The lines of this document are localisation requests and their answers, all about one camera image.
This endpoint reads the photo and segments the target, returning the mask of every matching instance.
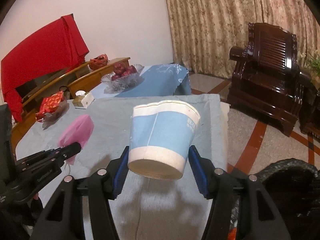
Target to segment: blue gripper pad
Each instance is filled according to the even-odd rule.
[[[199,192],[207,198],[209,196],[208,177],[202,163],[202,159],[194,145],[189,148],[189,163],[195,177]]]
[[[121,157],[119,159],[111,161],[111,162],[114,161],[114,163],[112,163],[112,166],[117,168],[115,170],[115,173],[113,174],[113,184],[112,184],[113,185],[112,195],[115,199],[122,192],[122,188],[129,171],[128,158],[129,158],[129,146],[126,146]]]

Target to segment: beige patterned curtain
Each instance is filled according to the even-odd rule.
[[[174,61],[196,73],[230,78],[230,48],[247,46],[249,22],[295,33],[300,53],[320,48],[320,27],[303,0],[167,0],[167,7]]]

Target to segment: chair leg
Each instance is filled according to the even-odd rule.
[[[289,137],[293,130],[294,124],[291,124],[289,122],[281,122],[281,124],[283,127],[283,134]]]

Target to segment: white wall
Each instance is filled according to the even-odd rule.
[[[130,63],[173,61],[165,0],[17,0],[0,25],[0,60],[19,42],[66,14],[75,21],[90,53]]]

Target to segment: chair backrest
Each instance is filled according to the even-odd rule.
[[[249,23],[248,57],[257,62],[259,71],[280,79],[299,73],[297,36],[279,26]]]

